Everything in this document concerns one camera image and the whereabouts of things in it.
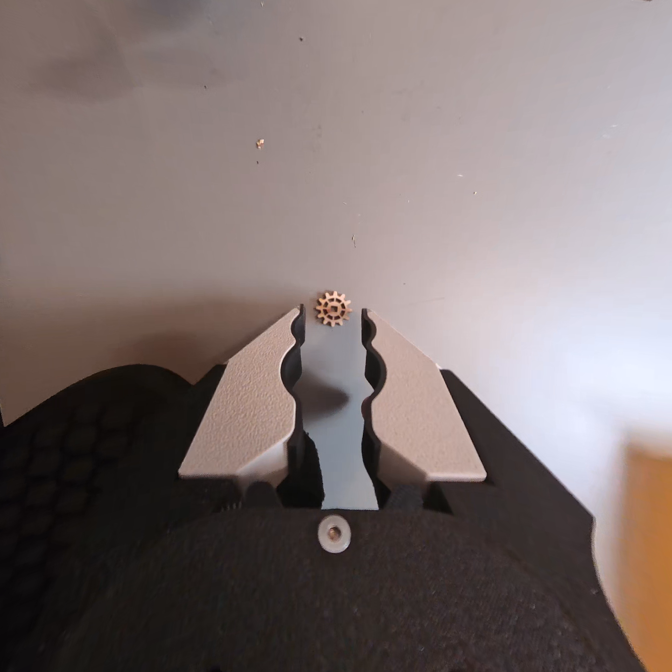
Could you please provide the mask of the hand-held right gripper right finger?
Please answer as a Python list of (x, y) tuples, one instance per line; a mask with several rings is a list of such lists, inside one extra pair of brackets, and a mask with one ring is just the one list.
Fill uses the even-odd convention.
[(482, 483), (486, 469), (439, 366), (373, 310), (363, 310), (362, 457), (377, 494)]

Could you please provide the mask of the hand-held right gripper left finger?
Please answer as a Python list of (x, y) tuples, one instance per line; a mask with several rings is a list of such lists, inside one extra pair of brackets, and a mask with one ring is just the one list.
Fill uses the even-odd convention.
[(305, 309), (293, 307), (231, 357), (179, 467), (182, 480), (231, 480), (277, 487), (290, 472), (297, 401), (282, 366), (300, 347), (296, 328)]

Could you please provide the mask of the small fine-toothed wooden gear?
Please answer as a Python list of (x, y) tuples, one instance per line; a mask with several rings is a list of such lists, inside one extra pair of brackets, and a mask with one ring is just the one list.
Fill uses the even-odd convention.
[(325, 326), (343, 326), (349, 320), (351, 312), (351, 300), (338, 291), (326, 291), (317, 298), (316, 319)]

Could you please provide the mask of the grey desk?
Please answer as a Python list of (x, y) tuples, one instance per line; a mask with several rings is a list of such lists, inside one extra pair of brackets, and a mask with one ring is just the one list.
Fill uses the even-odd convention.
[[(289, 475), (180, 479), (298, 306)], [(375, 493), (363, 310), (439, 366), (485, 482)], [(2, 1), (1, 426), (124, 365), (193, 387), (2, 671), (646, 671), (621, 570), (628, 449), (671, 455), (671, 2)]]

